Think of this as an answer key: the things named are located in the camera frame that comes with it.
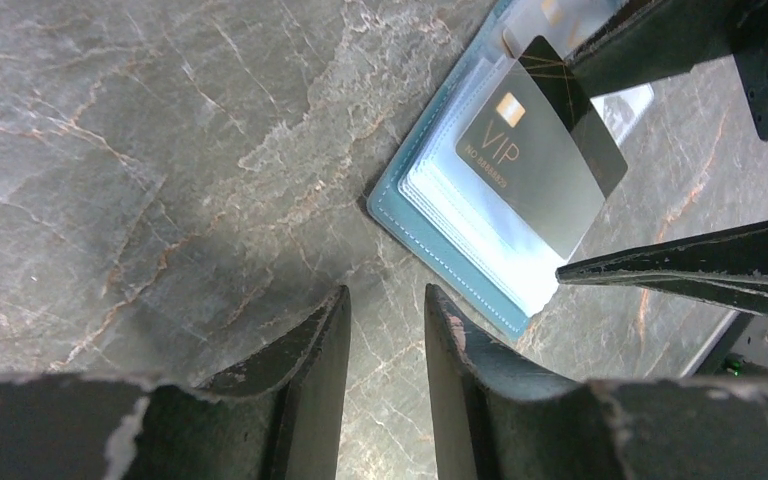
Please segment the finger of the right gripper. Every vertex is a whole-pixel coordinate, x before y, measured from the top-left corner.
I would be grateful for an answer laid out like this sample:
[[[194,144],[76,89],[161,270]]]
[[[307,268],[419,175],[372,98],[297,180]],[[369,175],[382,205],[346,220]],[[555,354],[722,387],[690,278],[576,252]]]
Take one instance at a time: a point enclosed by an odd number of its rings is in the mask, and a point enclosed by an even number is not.
[[[636,286],[768,316],[768,220],[570,263],[556,278]]]
[[[565,58],[590,96],[690,72],[733,53],[731,36],[760,1],[622,1]]]

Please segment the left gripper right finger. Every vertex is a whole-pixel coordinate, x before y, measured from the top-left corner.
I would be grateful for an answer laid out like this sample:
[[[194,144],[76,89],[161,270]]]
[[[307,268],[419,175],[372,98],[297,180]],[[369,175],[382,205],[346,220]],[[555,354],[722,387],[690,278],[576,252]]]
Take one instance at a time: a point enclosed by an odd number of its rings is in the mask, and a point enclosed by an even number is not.
[[[576,382],[424,300],[442,479],[768,479],[768,375]]]

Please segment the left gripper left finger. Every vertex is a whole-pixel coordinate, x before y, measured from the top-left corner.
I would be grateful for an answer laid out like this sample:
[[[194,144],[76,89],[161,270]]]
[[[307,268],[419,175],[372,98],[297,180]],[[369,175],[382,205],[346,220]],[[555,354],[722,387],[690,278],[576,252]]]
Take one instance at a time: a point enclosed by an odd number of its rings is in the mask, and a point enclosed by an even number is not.
[[[351,297],[196,387],[128,372],[0,374],[0,479],[331,479]]]

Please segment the black VIP card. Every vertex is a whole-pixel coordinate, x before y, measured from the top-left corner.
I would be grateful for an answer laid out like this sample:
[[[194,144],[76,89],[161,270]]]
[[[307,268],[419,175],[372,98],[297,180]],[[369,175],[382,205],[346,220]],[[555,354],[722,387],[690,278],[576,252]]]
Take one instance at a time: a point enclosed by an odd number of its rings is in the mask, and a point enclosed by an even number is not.
[[[503,211],[563,260],[628,169],[590,98],[543,36],[507,70],[456,152]]]

